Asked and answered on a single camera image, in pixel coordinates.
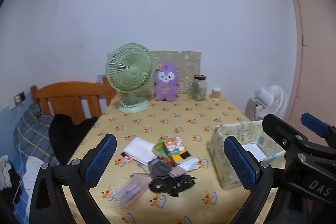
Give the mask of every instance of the door frame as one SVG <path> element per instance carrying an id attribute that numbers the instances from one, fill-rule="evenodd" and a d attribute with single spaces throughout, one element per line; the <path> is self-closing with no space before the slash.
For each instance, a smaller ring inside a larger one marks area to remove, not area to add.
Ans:
<path id="1" fill-rule="evenodd" d="M 287 110 L 284 116 L 284 120 L 286 122 L 288 122 L 290 116 L 292 115 L 296 95 L 297 95 L 298 88 L 299 88 L 301 67 L 302 67 L 303 34 L 302 34 L 302 19 L 301 19 L 300 5 L 299 5 L 298 0 L 293 0 L 293 6 L 294 6 L 294 12 L 295 12 L 295 19 L 296 19 L 297 48 L 296 48 L 296 64 L 295 64 L 293 87 L 292 87 L 291 95 L 288 100 Z"/>

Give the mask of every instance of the pile of items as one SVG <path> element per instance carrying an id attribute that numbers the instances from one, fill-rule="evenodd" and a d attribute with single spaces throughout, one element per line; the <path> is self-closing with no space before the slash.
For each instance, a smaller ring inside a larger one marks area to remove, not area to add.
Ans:
<path id="1" fill-rule="evenodd" d="M 196 178 L 187 173 L 199 167 L 198 159 L 190 155 L 180 137 L 157 144 L 135 137 L 121 155 L 126 162 L 136 160 L 149 169 L 149 173 L 145 169 L 145 173 L 133 173 L 125 185 L 112 193 L 113 200 L 122 208 L 137 200 L 148 188 L 154 193 L 178 197 L 178 193 L 195 184 Z"/>

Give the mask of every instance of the blue wall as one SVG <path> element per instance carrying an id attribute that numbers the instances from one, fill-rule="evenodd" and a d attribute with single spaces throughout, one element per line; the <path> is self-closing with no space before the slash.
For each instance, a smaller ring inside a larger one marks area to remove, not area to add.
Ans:
<path id="1" fill-rule="evenodd" d="M 17 156 L 13 143 L 13 131 L 24 112 L 32 103 L 31 93 L 28 93 L 21 106 L 17 106 L 12 110 L 9 110 L 8 107 L 0 110 L 0 156 L 8 155 L 10 160 Z"/>

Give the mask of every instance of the wooden bed frame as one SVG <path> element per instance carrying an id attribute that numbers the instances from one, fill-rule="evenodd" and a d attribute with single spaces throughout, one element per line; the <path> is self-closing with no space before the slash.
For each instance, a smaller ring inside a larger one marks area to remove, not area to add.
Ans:
<path id="1" fill-rule="evenodd" d="M 81 97 L 86 97 L 91 116 L 98 118 L 101 115 L 98 97 L 104 95 L 106 105 L 109 105 L 115 94 L 106 76 L 103 77 L 103 83 L 59 82 L 40 89 L 36 86 L 31 87 L 34 103 L 40 105 L 45 114 L 51 115 L 48 105 L 50 102 L 54 114 L 68 115 L 75 124 L 85 120 Z"/>

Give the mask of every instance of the white fan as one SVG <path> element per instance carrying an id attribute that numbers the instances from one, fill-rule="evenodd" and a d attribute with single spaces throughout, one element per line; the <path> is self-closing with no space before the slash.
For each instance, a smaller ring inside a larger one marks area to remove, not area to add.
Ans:
<path id="1" fill-rule="evenodd" d="M 278 85 L 264 88 L 258 86 L 253 93 L 253 98 L 259 103 L 255 107 L 255 119 L 263 119 L 268 114 L 283 118 L 287 108 L 287 97 Z"/>

